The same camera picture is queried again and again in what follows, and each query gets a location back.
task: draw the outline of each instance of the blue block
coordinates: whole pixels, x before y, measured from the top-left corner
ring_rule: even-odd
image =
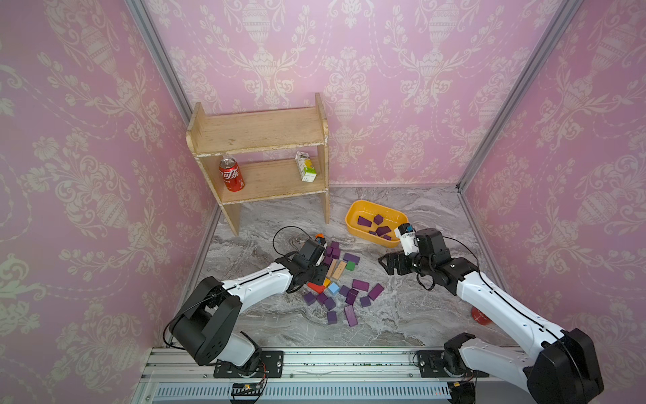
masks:
[[[339,292],[339,290],[341,290],[341,288],[339,288],[339,286],[337,284],[332,282],[331,284],[329,284],[328,290],[329,290],[330,293],[332,293],[332,296],[334,296]]]

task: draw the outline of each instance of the black cable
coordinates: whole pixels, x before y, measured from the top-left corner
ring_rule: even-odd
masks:
[[[255,403],[260,399],[260,397],[262,397],[262,394],[264,394],[265,389],[267,388],[267,382],[269,381],[269,378],[267,377],[267,375],[268,375],[268,373],[269,373],[269,372],[267,371],[267,367],[265,366],[265,364],[264,364],[263,362],[260,362],[260,364],[258,365],[258,367],[260,367],[260,365],[262,365],[262,368],[264,369],[264,371],[261,371],[262,373],[264,373],[264,375],[262,376],[262,380],[260,380],[260,382],[259,382],[259,383],[257,383],[257,384],[256,384],[256,386],[258,386],[258,385],[263,385],[263,386],[262,386],[262,390],[258,393],[258,397],[256,397],[256,399],[253,401],[253,403],[252,403],[252,404],[255,404]],[[238,395],[242,395],[242,393],[247,392],[248,390],[250,390],[250,389],[243,390],[243,391],[238,392],[238,393],[235,393],[235,394],[234,394],[234,393],[231,393],[231,397],[233,398],[233,401],[247,401],[247,400],[245,400],[245,399],[243,399],[243,400],[238,400],[238,399],[236,399],[236,397],[237,397]]]
[[[419,274],[417,274],[417,283],[419,283],[419,284],[420,284],[420,286],[422,286],[422,287],[423,287],[424,289],[426,289],[426,290],[433,290],[433,288],[435,287],[435,279],[433,280],[433,283],[431,284],[431,286],[429,286],[429,287],[427,288],[427,287],[422,283],[422,281],[419,279]]]
[[[473,251],[471,251],[471,249],[470,249],[469,247],[465,246],[463,242],[461,242],[460,240],[456,240],[456,239],[454,239],[453,237],[447,237],[447,236],[444,236],[444,235],[443,235],[442,237],[444,237],[445,239],[449,239],[449,240],[457,241],[458,243],[462,244],[462,247],[466,248],[466,250],[467,250],[467,251],[469,251],[469,253],[470,253],[471,255],[473,255],[473,256],[474,256],[474,258],[475,258],[475,265],[476,265],[478,268],[480,267],[480,261],[478,261],[478,257],[476,257],[476,256],[475,256],[475,254],[474,254],[474,252],[473,252]]]
[[[295,228],[295,229],[299,229],[300,231],[302,231],[303,233],[305,233],[305,235],[306,235],[309,239],[311,239],[311,237],[309,236],[309,234],[307,234],[307,231],[305,231],[305,230],[301,229],[301,228],[300,228],[300,227],[298,227],[298,226],[285,226],[285,227],[283,227],[283,228],[278,229],[278,231],[274,234],[274,238],[271,240],[271,246],[272,246],[272,247],[274,247],[274,251],[276,252],[276,254],[278,254],[278,255],[282,255],[283,257],[285,257],[285,256],[286,256],[287,254],[289,254],[289,253],[287,253],[287,254],[281,254],[281,253],[279,253],[279,252],[278,252],[278,250],[276,250],[276,244],[275,244],[275,242],[276,242],[276,236],[280,233],[280,231],[281,231],[281,230],[283,230],[283,229],[288,229],[288,228]]]
[[[221,292],[218,292],[218,293],[216,293],[214,296],[208,296],[208,297],[206,297],[205,299],[203,299],[203,300],[201,300],[201,301],[199,301],[199,302],[195,303],[194,305],[192,305],[192,306],[191,306],[191,307],[189,307],[188,309],[184,310],[184,311],[183,311],[183,312],[181,312],[181,313],[178,313],[175,317],[173,317],[173,318],[172,318],[172,319],[171,319],[171,320],[166,324],[166,327],[164,327],[164,328],[163,328],[163,331],[161,332],[161,334],[162,334],[162,335],[161,335],[161,338],[163,339],[163,342],[166,344],[166,346],[168,346],[169,348],[181,349],[181,350],[183,350],[183,351],[186,351],[186,348],[182,348],[181,346],[175,346],[175,345],[171,344],[170,342],[166,341],[166,331],[168,330],[168,327],[170,327],[170,325],[171,325],[171,323],[172,323],[173,321],[175,321],[175,320],[177,320],[178,318],[180,318],[181,316],[183,316],[183,315],[184,315],[184,313],[188,312],[190,309],[194,308],[195,306],[198,306],[199,304],[204,303],[205,301],[208,301],[208,300],[211,300],[211,299],[213,299],[213,298],[215,298],[215,297],[218,297],[221,293],[224,293],[224,292],[226,292],[227,290],[230,290],[230,289],[233,289],[233,288],[229,288],[229,289],[223,290],[223,291],[221,291]]]
[[[475,383],[474,383],[474,404],[477,401],[477,397],[475,396],[478,393],[478,371],[474,370],[475,372]]]
[[[303,287],[303,285],[300,285],[300,286],[299,286],[298,288],[296,288],[296,289],[292,289],[292,290],[285,291],[285,293],[290,294],[290,293],[298,292],[302,287]]]
[[[466,249],[467,249],[467,251],[469,251],[469,253],[471,253],[471,255],[473,255],[473,256],[474,256],[476,266],[478,266],[478,268],[480,267],[480,264],[479,264],[479,261],[478,261],[478,257],[476,257],[476,256],[475,256],[475,254],[473,253],[473,251],[471,251],[471,249],[469,249],[469,247],[465,246],[463,242],[461,242],[460,240],[456,240],[456,239],[454,239],[454,238],[452,238],[452,237],[447,237],[447,236],[443,236],[443,237],[444,237],[445,239],[449,239],[449,240],[457,241],[458,243],[462,244],[462,246],[463,246],[464,248],[466,248]],[[578,374],[578,376],[579,376],[579,381],[581,382],[581,392],[582,392],[582,394],[583,394],[583,399],[585,400],[585,402],[588,402],[588,401],[587,401],[587,399],[586,399],[586,397],[585,397],[585,389],[583,388],[583,374],[581,373],[581,370],[579,369],[579,366],[578,366],[578,365],[576,364],[576,362],[574,361],[574,357],[572,356],[572,353],[570,353],[570,350],[568,349],[568,347],[567,347],[567,346],[566,346],[566,345],[561,341],[561,339],[560,339],[559,337],[557,337],[557,336],[556,336],[556,334],[554,334],[553,332],[551,332],[551,331],[550,331],[550,330],[549,330],[545,325],[543,325],[543,324],[539,323],[538,321],[534,320],[533,318],[529,317],[527,314],[525,314],[525,313],[521,312],[520,310],[518,310],[518,309],[517,309],[513,304],[509,303],[509,302],[507,301],[507,299],[505,299],[505,298],[504,298],[500,293],[498,293],[498,291],[497,291],[497,290],[495,290],[493,287],[491,287],[491,285],[489,285],[489,284],[484,280],[485,278],[483,278],[482,273],[481,273],[479,270],[478,270],[478,276],[480,276],[480,279],[482,280],[483,284],[487,285],[487,286],[489,287],[489,289],[491,289],[491,291],[492,291],[492,292],[494,292],[496,295],[498,295],[498,297],[499,297],[499,298],[501,298],[501,299],[502,299],[502,300],[503,300],[507,305],[509,305],[509,307],[513,308],[515,311],[517,311],[520,315],[522,315],[523,317],[525,317],[525,318],[526,318],[526,319],[528,319],[529,321],[533,322],[534,324],[538,325],[538,326],[539,326],[539,327],[541,327],[541,328],[544,328],[544,329],[545,329],[545,331],[547,331],[550,335],[552,335],[552,337],[554,337],[554,339],[556,340],[556,342],[558,342],[558,343],[563,347],[563,349],[565,350],[566,355],[570,358],[570,361],[571,361],[571,362],[572,362],[572,364],[574,365],[574,368],[576,369],[576,372],[577,372],[577,374]]]
[[[421,369],[421,368],[422,368],[422,366],[420,365],[420,362],[421,362],[421,360],[422,360],[422,359],[420,358],[420,359],[417,361],[417,363],[415,363],[415,356],[418,356],[418,357],[419,357],[419,351],[415,351],[415,353],[413,354],[413,366],[414,366],[414,367],[416,367],[416,368]]]

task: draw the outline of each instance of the coca-cola can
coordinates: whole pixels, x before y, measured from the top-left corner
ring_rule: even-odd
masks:
[[[244,180],[240,174],[240,166],[233,157],[225,157],[220,162],[220,172],[222,179],[227,184],[227,189],[231,192],[238,192],[244,188]]]

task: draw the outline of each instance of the gray marble surface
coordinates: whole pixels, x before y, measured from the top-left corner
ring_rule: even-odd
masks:
[[[352,203],[365,199],[404,212],[417,228],[435,227],[446,236],[461,240],[481,256],[454,189],[431,188],[333,188],[331,220],[325,224],[318,195],[285,198],[245,204],[242,208],[240,236],[234,237],[224,217],[220,219],[209,248],[200,280],[207,276],[224,280],[247,275],[266,267],[278,257],[271,246],[276,230],[294,225],[312,237],[323,233],[329,241],[339,241],[342,254],[350,252],[361,260],[354,272],[345,271],[340,283],[350,286],[353,278],[381,283],[385,291],[369,307],[359,300],[355,311],[359,324],[347,326],[344,298],[335,296],[339,323],[327,325],[327,310],[318,303],[307,306],[300,291],[274,295],[240,314],[237,331],[247,332],[261,346],[441,346],[461,332],[470,332],[497,345],[514,345],[496,326],[481,326],[470,316],[471,306],[436,287],[427,292],[413,275],[389,277],[377,259],[389,251],[350,235],[345,217]],[[305,236],[298,229],[285,229],[276,238],[281,253],[299,249]],[[468,252],[451,240],[447,246],[454,257]],[[486,271],[484,259],[480,262]]]

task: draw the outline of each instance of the floral wallpaper pattern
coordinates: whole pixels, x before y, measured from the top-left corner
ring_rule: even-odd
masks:
[[[560,2],[145,0],[208,114],[321,92],[336,184],[455,184]]]
[[[644,1],[582,4],[466,194],[508,290],[593,338],[595,402],[643,402]]]
[[[0,402],[129,403],[214,201],[125,3],[0,10]]]

